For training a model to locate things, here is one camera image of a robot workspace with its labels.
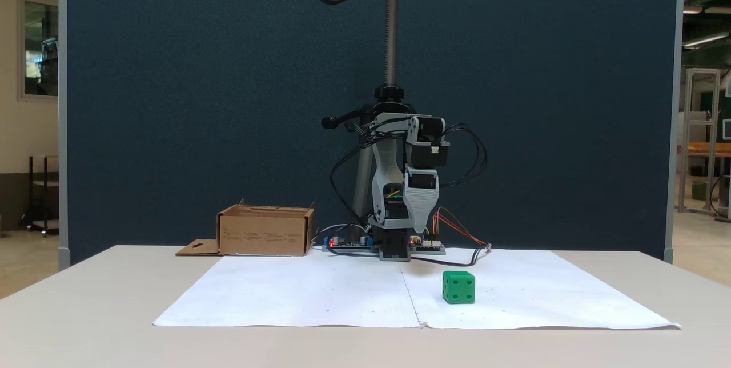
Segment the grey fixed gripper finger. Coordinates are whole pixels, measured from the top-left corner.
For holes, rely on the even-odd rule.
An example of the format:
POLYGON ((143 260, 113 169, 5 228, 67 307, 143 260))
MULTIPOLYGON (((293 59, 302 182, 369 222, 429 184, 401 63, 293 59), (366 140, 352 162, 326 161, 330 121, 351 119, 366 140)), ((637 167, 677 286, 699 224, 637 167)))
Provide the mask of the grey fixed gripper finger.
POLYGON ((435 201, 409 201, 409 219, 417 234, 423 234, 435 206, 435 201))

